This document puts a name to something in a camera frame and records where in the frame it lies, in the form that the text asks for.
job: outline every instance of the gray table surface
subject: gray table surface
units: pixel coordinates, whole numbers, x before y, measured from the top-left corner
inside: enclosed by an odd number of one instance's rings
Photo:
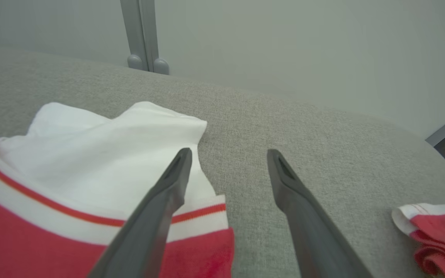
[[[48,102],[113,118],[145,100],[208,121],[200,163],[226,194],[234,277],[299,276],[286,218],[272,197],[268,148],[283,153],[375,277],[423,276],[415,244],[390,213],[403,204],[444,204],[445,160],[410,132],[295,100],[0,49],[0,137],[25,134]]]

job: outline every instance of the red stripe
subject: red stripe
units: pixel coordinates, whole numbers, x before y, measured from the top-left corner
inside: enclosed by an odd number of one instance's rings
[[[220,212],[220,211],[225,211],[225,210],[226,210],[226,204],[218,204],[218,205],[206,207],[203,209],[190,211],[187,213],[173,216],[173,218],[171,219],[171,224],[183,222],[186,220],[194,219],[197,217],[201,217],[204,215],[208,215],[208,214],[216,213],[216,212]]]
[[[74,210],[74,209],[65,207],[65,206],[58,204],[58,203],[54,202],[53,200],[50,200],[50,199],[38,194],[37,192],[34,192],[34,191],[26,188],[25,186],[17,183],[16,181],[12,180],[11,178],[9,178],[5,174],[3,174],[3,172],[1,172],[1,171],[0,171],[0,180],[3,183],[9,185],[11,188],[19,191],[23,195],[26,195],[27,197],[30,197],[30,198],[34,199],[35,201],[37,201],[41,204],[44,204],[48,207],[51,207],[57,211],[60,211],[66,215],[69,215],[69,216],[72,216],[72,217],[75,217],[75,218],[78,218],[81,220],[85,220],[88,222],[92,222],[92,223],[111,225],[111,226],[115,226],[115,227],[122,227],[123,224],[125,223],[125,221],[123,221],[123,220],[95,216],[92,214],[83,213],[78,210]]]

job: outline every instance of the red and white cloth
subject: red and white cloth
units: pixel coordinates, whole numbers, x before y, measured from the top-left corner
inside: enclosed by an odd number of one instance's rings
[[[85,277],[179,149],[193,153],[160,277],[230,277],[226,200],[198,162],[206,122],[149,102],[115,119],[45,105],[0,139],[0,277]]]
[[[445,205],[411,204],[392,211],[396,226],[422,243],[415,261],[423,271],[445,275]]]

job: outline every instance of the red and white garment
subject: red and white garment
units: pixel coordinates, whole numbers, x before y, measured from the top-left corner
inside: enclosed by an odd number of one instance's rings
[[[411,204],[392,211],[396,226],[422,243],[415,251],[415,261],[423,271],[445,275],[445,205]]]
[[[198,162],[206,122],[149,102],[115,119],[45,105],[25,136],[0,139],[0,277],[85,277],[179,149],[193,153],[160,277],[229,277],[223,195]]]

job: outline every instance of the red cloth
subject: red cloth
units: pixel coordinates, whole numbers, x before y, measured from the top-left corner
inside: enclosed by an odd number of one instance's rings
[[[166,244],[160,277],[230,277],[233,229]],[[0,278],[86,277],[104,245],[45,231],[0,206]]]
[[[422,243],[415,252],[417,264],[428,274],[445,274],[445,214],[416,215],[410,222],[418,229],[410,236]]]

